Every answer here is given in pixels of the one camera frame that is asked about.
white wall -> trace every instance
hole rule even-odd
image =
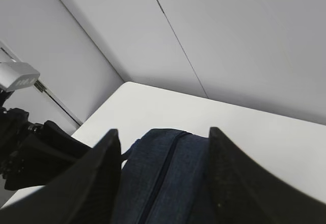
[[[208,97],[326,124],[326,0],[159,0]]]
[[[60,0],[0,0],[0,16],[0,39],[80,121],[122,84]]]
[[[326,124],[326,0],[62,1],[127,80],[202,91],[169,20],[210,99]]]
[[[61,0],[125,81],[205,97],[155,0]]]

black bag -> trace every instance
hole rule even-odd
[[[121,160],[128,159],[121,172]],[[154,129],[121,157],[116,130],[0,211],[5,224],[326,223],[323,203],[263,169],[219,129]]]

backpack zipper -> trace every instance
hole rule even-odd
[[[163,166],[159,172],[159,175],[157,177],[157,180],[156,180],[156,183],[152,190],[152,193],[151,193],[150,197],[148,198],[148,201],[145,205],[144,211],[143,211],[141,217],[139,218],[138,224],[145,224],[147,217],[153,207],[153,204],[158,196],[158,193],[163,185],[165,176],[167,175],[168,169],[170,167],[170,164],[171,164],[171,161],[173,158],[173,154],[177,148],[177,143],[181,137],[188,135],[188,134],[190,134],[190,133],[183,131],[183,132],[179,133],[178,135],[176,135],[176,137],[173,139],[173,142],[169,149],[168,155],[167,155],[167,157],[163,163]]]

denim fabric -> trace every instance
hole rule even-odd
[[[122,170],[112,224],[138,224],[174,139],[183,133],[153,129],[133,146]],[[169,169],[142,224],[186,224],[207,168],[208,139],[178,139]]]

white table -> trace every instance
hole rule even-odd
[[[208,137],[219,127],[276,176],[326,203],[326,126],[132,82],[122,85],[73,135],[91,147],[118,128],[122,151],[152,128]],[[38,188],[21,189],[6,205]]]

